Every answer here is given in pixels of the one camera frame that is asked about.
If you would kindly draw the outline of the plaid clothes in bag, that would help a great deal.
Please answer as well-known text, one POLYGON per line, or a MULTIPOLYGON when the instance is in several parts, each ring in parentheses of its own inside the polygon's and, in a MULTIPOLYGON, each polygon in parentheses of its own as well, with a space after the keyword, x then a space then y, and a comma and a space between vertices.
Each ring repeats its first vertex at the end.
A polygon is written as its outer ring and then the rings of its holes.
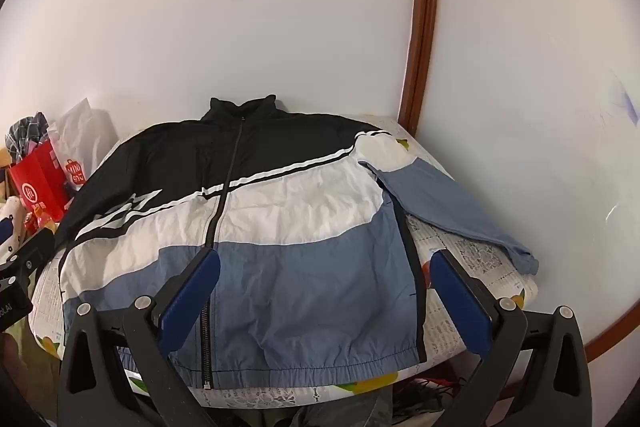
POLYGON ((13 164, 22 161, 35 148, 48 139, 49 123, 43 113, 35 113, 20 119, 9 127, 6 134, 6 149, 13 164))

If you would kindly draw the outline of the red paper shopping bag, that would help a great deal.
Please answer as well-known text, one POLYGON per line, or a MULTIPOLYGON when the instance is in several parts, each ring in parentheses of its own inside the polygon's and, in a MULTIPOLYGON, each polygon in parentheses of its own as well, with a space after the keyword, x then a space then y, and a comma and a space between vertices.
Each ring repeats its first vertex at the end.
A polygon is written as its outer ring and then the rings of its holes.
POLYGON ((29 211, 39 208, 54 222, 62 221, 70 194, 65 187, 65 172, 49 140, 12 166, 10 175, 29 211))

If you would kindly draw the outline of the brown wooden baseboard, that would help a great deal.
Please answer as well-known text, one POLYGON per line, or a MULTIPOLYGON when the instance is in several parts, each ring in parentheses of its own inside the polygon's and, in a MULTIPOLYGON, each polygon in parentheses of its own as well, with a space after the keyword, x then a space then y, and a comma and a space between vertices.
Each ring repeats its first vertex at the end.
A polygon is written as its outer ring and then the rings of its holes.
POLYGON ((587 362, 597 360, 601 355, 612 350, 626 339, 640 324, 640 308, 636 303, 614 324, 605 329, 598 337, 585 345, 587 362))

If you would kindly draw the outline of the white plastic bag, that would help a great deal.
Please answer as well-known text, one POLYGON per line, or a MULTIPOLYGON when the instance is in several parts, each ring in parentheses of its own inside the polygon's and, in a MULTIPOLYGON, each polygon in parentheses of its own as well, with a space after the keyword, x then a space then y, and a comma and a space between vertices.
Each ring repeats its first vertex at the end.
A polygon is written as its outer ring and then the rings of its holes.
POLYGON ((66 180, 77 192, 117 142, 111 117, 84 98, 48 128, 53 152, 66 180))

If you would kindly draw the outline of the brown wooden door frame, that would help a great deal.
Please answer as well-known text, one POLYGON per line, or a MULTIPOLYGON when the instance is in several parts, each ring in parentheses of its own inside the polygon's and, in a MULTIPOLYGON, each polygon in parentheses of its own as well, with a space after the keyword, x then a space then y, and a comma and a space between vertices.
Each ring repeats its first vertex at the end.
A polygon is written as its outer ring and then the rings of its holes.
POLYGON ((413 0, 404 87, 398 124, 411 135, 420 122, 435 35, 438 0, 413 0))

